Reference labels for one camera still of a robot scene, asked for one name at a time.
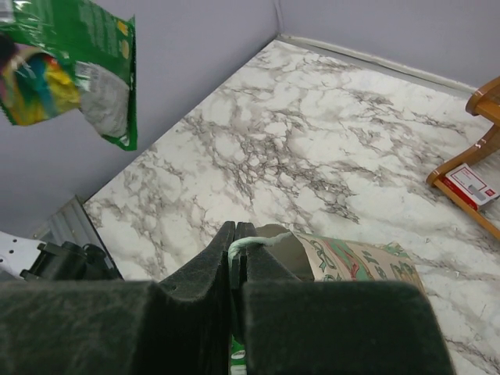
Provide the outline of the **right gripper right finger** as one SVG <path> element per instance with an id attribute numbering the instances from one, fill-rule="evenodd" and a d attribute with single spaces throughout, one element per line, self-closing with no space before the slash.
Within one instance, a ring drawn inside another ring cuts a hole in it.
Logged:
<path id="1" fill-rule="evenodd" d="M 234 240 L 256 237 L 251 223 Z M 302 281 L 263 246 L 234 260 L 234 334 L 248 374 L 453 374 L 424 291 L 401 281 Z"/>

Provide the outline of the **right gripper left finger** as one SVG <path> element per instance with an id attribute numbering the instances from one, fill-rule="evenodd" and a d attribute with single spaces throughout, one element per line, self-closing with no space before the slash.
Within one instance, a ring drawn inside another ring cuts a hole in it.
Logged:
<path id="1" fill-rule="evenodd" d="M 235 229 L 224 223 L 160 282 L 2 282 L 2 373 L 228 373 L 227 251 Z"/>

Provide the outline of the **yellow green snack packet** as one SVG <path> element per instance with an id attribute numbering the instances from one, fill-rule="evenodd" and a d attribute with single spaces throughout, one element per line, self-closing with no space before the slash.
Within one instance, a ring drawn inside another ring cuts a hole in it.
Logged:
<path id="1" fill-rule="evenodd" d="M 80 108 L 70 74 L 39 47 L 1 40 L 1 108 L 14 126 L 30 126 Z"/>

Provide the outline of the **green white paper bag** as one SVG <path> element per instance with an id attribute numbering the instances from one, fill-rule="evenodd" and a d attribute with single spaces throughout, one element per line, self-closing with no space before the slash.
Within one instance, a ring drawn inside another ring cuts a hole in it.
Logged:
<path id="1" fill-rule="evenodd" d="M 257 229 L 256 237 L 234 241 L 228 249 L 229 267 L 245 250 L 260 245 L 302 281 L 401 281 L 424 291 L 413 261 L 397 243 L 372 245 L 322 237 L 277 224 Z"/>

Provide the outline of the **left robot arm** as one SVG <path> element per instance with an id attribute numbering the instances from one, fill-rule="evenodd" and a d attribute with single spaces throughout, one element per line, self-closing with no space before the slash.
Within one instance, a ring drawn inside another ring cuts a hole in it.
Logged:
<path id="1" fill-rule="evenodd" d="M 121 280 L 108 252 L 96 245 L 61 245 L 1 233 L 1 281 Z"/>

